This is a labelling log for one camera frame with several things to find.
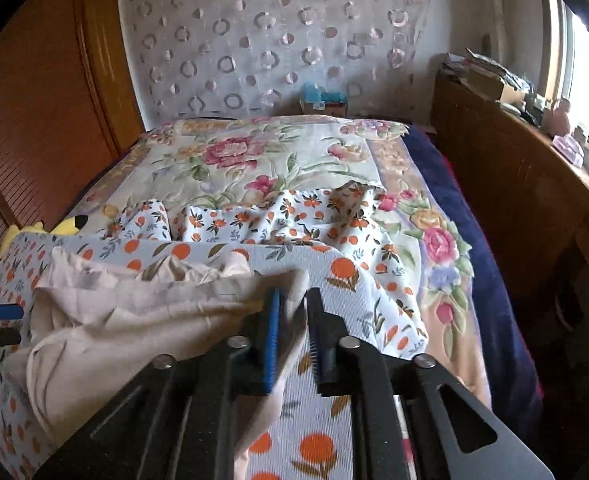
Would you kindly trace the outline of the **beige t-shirt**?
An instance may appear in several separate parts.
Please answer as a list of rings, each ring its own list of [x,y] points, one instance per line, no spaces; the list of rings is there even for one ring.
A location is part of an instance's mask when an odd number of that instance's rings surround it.
[[[62,445],[159,354],[189,359],[238,330],[263,307],[268,289],[285,293],[276,385],[242,405],[234,476],[247,473],[250,446],[278,419],[287,378],[305,339],[300,307],[309,275],[259,275],[231,252],[214,266],[165,257],[145,269],[85,260],[61,247],[34,289],[29,342],[5,361],[50,440]]]

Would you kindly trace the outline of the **orange fruit print sheet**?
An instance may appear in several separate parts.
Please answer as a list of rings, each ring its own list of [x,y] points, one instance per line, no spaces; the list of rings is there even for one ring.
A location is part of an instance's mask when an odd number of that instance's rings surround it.
[[[93,235],[16,235],[0,259],[0,301],[23,311],[21,344],[0,349],[0,463],[31,478],[153,358],[206,352],[279,287],[277,396],[250,419],[237,472],[349,478],[349,402],[315,396],[296,306],[316,287],[352,335],[397,358],[422,352],[421,248],[394,243],[385,218],[376,188],[348,184],[257,207],[168,212],[145,200]]]

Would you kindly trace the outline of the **dark blue blanket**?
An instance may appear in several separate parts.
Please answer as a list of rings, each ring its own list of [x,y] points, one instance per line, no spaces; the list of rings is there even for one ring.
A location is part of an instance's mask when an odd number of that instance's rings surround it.
[[[494,255],[447,160],[427,133],[417,126],[410,127],[404,142],[436,203],[471,245],[475,272],[472,299],[493,411],[520,439],[529,440],[541,418],[543,393]]]

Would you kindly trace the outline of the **floral quilt bedspread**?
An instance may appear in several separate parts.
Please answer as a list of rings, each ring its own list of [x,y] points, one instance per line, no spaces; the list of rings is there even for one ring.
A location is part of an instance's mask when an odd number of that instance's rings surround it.
[[[391,356],[435,356],[491,399],[471,245],[436,203],[400,122],[321,115],[189,119],[143,134],[84,195],[89,231],[145,232],[158,200],[180,240],[259,244],[266,261],[323,252],[326,306]]]

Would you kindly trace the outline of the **wooden slatted wardrobe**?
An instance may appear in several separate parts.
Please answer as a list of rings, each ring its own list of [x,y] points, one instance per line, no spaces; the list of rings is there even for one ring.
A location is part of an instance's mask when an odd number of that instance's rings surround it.
[[[55,226],[144,126],[119,0],[0,0],[0,242]]]

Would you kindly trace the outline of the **blue box on bed end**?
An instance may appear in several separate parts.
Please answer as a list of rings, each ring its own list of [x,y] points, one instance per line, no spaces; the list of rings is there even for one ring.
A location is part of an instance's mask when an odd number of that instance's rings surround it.
[[[349,101],[343,92],[326,91],[317,84],[305,82],[300,95],[300,107],[303,114],[345,118]]]

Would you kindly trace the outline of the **wooden desk cabinet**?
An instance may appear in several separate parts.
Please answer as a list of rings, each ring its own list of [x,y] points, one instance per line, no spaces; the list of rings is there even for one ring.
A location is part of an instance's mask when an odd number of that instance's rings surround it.
[[[589,177],[445,72],[430,119],[527,338],[557,334],[589,359]]]

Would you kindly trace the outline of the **clutter on desk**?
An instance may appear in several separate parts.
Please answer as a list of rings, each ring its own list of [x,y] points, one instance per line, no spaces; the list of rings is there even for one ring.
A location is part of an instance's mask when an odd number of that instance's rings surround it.
[[[448,55],[435,77],[431,122],[442,152],[465,192],[531,188],[547,178],[563,188],[589,187],[589,173],[538,123],[547,110],[537,95],[516,89],[477,65]]]

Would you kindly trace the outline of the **sheer circle pattern curtain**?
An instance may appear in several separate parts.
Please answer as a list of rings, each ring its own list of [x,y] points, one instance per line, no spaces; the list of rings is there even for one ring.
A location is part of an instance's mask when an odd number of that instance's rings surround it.
[[[428,116],[437,59],[480,38],[481,0],[119,0],[147,127],[297,112],[309,84],[353,116]]]

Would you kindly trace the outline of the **window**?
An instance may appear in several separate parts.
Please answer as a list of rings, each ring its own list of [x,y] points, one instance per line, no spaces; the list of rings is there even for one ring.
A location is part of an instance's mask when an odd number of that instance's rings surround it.
[[[550,53],[546,96],[570,102],[570,126],[589,137],[589,30],[563,0],[544,0],[549,15]]]

